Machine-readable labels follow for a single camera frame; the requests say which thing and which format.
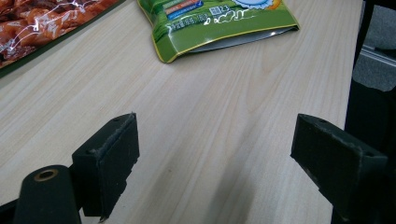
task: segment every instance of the wooden table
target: wooden table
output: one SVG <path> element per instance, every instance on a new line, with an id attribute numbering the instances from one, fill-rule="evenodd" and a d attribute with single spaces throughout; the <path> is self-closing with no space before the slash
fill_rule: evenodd
<path id="1" fill-rule="evenodd" d="M 164 64 L 127 0 L 1 78 L 0 204 L 134 111 L 141 156 L 107 223 L 330 223 L 290 148 L 298 113 L 344 126 L 361 0 L 285 2 L 300 31 Z"/>

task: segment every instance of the snack bag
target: snack bag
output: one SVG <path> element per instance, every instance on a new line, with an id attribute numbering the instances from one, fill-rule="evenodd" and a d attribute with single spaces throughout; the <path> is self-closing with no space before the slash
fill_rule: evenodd
<path id="1" fill-rule="evenodd" d="M 99 18 L 121 2 L 123 0 L 0 1 L 0 68 L 22 58 L 26 63 L 32 59 L 26 60 L 26 56 L 44 52 L 38 49 L 55 45 L 62 40 L 60 36 Z"/>
<path id="2" fill-rule="evenodd" d="M 298 30 L 282 0 L 138 0 L 162 62 Z"/>

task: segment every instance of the hole in cylinder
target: hole in cylinder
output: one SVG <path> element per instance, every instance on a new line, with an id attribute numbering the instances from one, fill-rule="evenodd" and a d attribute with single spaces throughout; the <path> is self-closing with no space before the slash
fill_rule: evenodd
<path id="1" fill-rule="evenodd" d="M 55 169 L 45 170 L 35 175 L 35 181 L 37 182 L 46 181 L 52 179 L 57 174 L 58 174 L 58 170 Z"/>

